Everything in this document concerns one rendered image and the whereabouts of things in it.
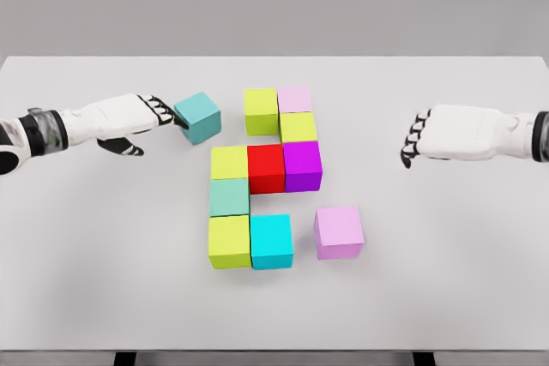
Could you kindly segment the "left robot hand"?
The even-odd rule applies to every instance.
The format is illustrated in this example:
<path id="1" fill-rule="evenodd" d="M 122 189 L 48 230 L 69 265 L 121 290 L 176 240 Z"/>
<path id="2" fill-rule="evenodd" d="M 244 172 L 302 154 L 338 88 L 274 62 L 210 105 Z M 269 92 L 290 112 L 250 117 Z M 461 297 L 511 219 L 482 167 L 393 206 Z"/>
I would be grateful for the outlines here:
<path id="1" fill-rule="evenodd" d="M 123 156 L 144 154 L 128 135 L 139 135 L 169 124 L 189 129 L 189 124 L 175 110 L 153 95 L 128 93 L 93 103 L 83 110 L 99 147 Z"/>

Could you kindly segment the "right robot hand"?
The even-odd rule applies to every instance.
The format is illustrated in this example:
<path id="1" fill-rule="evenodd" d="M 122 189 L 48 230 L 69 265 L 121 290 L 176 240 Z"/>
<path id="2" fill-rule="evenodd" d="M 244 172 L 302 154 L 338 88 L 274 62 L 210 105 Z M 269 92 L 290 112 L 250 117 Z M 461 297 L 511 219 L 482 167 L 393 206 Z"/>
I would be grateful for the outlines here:
<path id="1" fill-rule="evenodd" d="M 406 168 L 418 156 L 429 159 L 483 161 L 507 153 L 516 117 L 463 105 L 436 105 L 418 114 L 407 132 L 400 157 Z"/>

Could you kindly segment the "teal cube block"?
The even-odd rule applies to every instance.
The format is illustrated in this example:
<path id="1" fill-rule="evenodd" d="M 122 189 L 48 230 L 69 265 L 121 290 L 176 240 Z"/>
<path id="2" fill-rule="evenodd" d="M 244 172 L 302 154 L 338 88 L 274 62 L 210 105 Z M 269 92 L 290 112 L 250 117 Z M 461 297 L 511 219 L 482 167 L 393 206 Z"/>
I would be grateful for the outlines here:
<path id="1" fill-rule="evenodd" d="M 188 124 L 189 128 L 184 129 L 183 133 L 193 145 L 221 132 L 220 108 L 205 92 L 177 102 L 174 110 Z"/>

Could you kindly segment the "yellow-green cube block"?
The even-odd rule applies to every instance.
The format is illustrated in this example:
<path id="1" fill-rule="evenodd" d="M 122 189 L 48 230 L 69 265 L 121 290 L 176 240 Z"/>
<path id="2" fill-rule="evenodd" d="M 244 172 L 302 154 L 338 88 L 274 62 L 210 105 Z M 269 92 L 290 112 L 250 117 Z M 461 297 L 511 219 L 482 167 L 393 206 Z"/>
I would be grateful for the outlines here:
<path id="1" fill-rule="evenodd" d="M 212 180 L 248 177 L 247 146 L 213 147 L 210 178 Z"/>
<path id="2" fill-rule="evenodd" d="M 280 114 L 281 142 L 316 141 L 317 128 L 312 112 Z"/>
<path id="3" fill-rule="evenodd" d="M 248 136 L 278 135 L 279 107 L 276 89 L 245 89 L 244 117 Z"/>
<path id="4" fill-rule="evenodd" d="M 252 266 L 247 214 L 208 220 L 208 258 L 213 269 Z"/>

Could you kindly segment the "mint green cube block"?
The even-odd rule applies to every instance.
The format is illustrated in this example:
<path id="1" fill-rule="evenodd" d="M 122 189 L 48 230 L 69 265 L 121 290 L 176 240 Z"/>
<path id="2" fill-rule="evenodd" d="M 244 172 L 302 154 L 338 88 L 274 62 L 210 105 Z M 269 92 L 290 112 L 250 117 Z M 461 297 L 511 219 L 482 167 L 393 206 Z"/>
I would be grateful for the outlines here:
<path id="1" fill-rule="evenodd" d="M 210 181 L 210 217 L 239 216 L 249 213 L 250 192 L 247 178 Z"/>

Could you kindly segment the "red cube block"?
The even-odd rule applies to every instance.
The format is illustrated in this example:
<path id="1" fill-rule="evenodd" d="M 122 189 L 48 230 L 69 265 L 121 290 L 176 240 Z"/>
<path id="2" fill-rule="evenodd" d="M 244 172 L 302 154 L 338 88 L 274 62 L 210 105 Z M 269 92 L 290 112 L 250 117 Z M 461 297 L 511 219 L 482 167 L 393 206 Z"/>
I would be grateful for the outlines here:
<path id="1" fill-rule="evenodd" d="M 281 144 L 247 147 L 248 177 L 252 195 L 285 191 L 285 164 Z"/>

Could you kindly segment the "light pink cube block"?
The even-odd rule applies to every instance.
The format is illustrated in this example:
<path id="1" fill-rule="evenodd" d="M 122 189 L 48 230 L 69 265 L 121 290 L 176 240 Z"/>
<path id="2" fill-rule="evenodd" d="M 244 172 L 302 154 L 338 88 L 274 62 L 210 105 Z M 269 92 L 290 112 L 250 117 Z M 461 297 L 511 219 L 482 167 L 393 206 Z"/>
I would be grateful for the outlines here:
<path id="1" fill-rule="evenodd" d="M 315 212 L 314 236 L 318 260 L 359 256 L 365 235 L 357 207 L 323 207 Z"/>
<path id="2" fill-rule="evenodd" d="M 277 89 L 280 113 L 311 112 L 311 94 L 308 87 L 280 87 Z"/>

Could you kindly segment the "purple cube block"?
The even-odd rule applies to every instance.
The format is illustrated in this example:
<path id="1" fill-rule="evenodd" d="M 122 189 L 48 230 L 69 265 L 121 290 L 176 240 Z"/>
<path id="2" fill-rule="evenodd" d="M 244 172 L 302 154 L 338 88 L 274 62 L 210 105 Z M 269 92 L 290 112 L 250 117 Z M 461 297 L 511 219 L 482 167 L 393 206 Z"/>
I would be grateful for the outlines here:
<path id="1" fill-rule="evenodd" d="M 323 179 L 323 165 L 318 141 L 283 144 L 285 191 L 287 193 L 318 191 Z"/>

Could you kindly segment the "cyan cube block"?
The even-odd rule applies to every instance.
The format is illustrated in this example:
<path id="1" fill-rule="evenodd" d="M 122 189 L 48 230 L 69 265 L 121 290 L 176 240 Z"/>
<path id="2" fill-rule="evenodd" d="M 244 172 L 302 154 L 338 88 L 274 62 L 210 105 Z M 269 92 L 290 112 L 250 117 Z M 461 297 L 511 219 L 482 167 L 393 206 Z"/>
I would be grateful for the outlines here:
<path id="1" fill-rule="evenodd" d="M 250 256 L 254 270 L 293 266 L 293 234 L 289 214 L 250 217 Z"/>

